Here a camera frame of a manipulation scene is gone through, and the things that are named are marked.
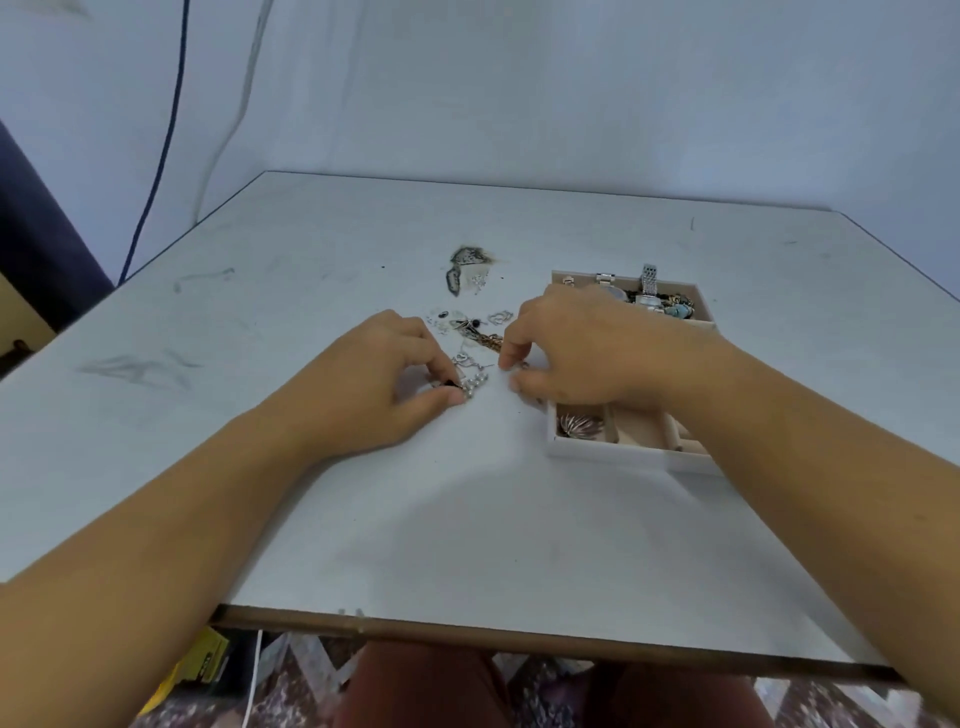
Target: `watch face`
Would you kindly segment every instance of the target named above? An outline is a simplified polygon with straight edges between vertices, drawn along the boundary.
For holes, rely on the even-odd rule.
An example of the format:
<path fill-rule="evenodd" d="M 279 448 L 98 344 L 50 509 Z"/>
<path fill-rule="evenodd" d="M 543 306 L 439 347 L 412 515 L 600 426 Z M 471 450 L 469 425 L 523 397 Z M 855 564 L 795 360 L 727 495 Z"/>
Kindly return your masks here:
<path fill-rule="evenodd" d="M 637 296 L 636 301 L 634 301 L 634 303 L 636 303 L 636 305 L 642 305 L 652 310 L 663 309 L 663 301 L 661 301 L 656 296 Z"/>
<path fill-rule="evenodd" d="M 603 288 L 605 291 L 607 291 L 607 293 L 609 293 L 618 301 L 627 300 L 627 292 L 620 288 L 617 288 L 615 285 L 602 285 L 600 287 Z"/>

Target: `fingernail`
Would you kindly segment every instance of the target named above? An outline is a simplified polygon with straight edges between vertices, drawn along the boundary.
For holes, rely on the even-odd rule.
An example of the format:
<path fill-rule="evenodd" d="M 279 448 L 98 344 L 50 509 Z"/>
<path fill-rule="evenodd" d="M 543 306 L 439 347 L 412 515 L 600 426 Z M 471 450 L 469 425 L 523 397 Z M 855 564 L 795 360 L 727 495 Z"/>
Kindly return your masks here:
<path fill-rule="evenodd" d="M 448 400 L 451 407 L 456 407 L 458 404 L 463 404 L 467 401 L 467 397 L 464 395 L 464 390 L 459 387 L 448 387 L 450 390 L 447 394 Z"/>

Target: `yellow object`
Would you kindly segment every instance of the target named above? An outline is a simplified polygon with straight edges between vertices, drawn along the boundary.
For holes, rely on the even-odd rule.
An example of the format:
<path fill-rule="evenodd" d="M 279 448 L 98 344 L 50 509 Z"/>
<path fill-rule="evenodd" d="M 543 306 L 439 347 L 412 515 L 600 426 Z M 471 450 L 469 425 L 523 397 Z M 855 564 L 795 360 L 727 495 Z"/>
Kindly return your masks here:
<path fill-rule="evenodd" d="M 190 651 L 186 653 L 167 675 L 167 679 L 160 683 L 153 697 L 143 706 L 140 714 L 146 715 L 157 705 L 167 699 L 174 686 L 183 680 L 201 683 L 212 683 L 220 674 L 220 668 L 227 651 L 229 640 L 211 627 L 204 627 L 197 639 L 194 640 Z"/>

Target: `white table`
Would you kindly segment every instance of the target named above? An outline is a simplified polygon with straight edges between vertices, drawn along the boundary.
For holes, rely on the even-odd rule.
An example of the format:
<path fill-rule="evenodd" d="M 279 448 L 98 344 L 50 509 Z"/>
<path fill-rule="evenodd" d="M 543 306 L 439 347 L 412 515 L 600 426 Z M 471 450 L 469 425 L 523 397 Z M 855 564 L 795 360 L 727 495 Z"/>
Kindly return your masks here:
<path fill-rule="evenodd" d="M 455 300 L 444 272 L 462 244 L 498 262 Z M 0 580 L 377 310 L 482 317 L 552 269 L 646 261 L 698 283 L 739 346 L 960 461 L 960 308 L 840 214 L 271 173 L 0 385 Z M 102 376 L 118 361 L 140 379 Z M 725 481 L 551 460 L 542 418 L 496 373 L 411 442 L 336 464 L 276 519 L 224 619 L 883 665 Z"/>

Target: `silver brooch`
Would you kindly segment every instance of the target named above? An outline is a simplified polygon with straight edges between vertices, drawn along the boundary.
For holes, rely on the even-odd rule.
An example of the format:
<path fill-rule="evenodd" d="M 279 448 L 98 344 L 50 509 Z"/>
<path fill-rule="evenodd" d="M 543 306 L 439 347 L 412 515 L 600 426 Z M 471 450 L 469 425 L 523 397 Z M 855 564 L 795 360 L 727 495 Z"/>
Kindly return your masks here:
<path fill-rule="evenodd" d="M 557 418 L 557 434 L 574 440 L 596 440 L 603 432 L 603 418 L 563 414 Z"/>

